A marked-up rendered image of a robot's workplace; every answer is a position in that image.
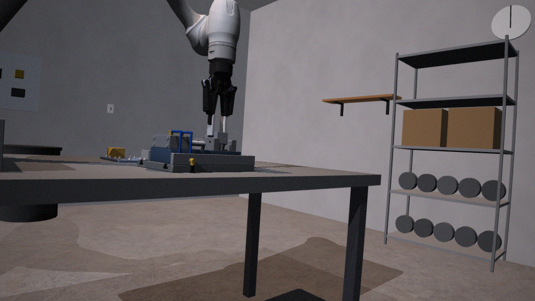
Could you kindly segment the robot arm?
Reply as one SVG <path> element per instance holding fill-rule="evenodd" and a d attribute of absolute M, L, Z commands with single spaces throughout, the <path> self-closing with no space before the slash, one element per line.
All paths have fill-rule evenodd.
<path fill-rule="evenodd" d="M 28 0 L 0 0 L 0 32 Z M 214 0 L 209 15 L 194 12 L 185 0 L 167 0 L 185 27 L 194 52 L 211 62 L 235 64 L 241 17 L 234 0 Z"/>

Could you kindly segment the yellow rectangular block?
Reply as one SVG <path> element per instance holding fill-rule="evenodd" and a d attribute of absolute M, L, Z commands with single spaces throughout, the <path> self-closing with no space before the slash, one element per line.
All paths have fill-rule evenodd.
<path fill-rule="evenodd" d="M 114 159 L 114 157 L 116 157 L 118 159 L 118 157 L 120 156 L 121 159 L 124 159 L 125 158 L 125 148 L 117 148 L 117 147 L 108 147 L 107 148 L 107 156 L 111 157 L 112 159 Z"/>

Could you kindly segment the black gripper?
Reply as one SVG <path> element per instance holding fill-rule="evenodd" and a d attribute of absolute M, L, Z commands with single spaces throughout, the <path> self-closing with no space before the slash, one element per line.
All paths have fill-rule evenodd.
<path fill-rule="evenodd" d="M 203 111 L 208 115 L 207 136 L 214 136 L 215 111 L 220 96 L 219 132 L 227 132 L 227 120 L 234 112 L 234 101 L 237 87 L 232 85 L 231 77 L 234 66 L 228 62 L 213 61 L 209 64 L 209 78 L 202 80 Z"/>

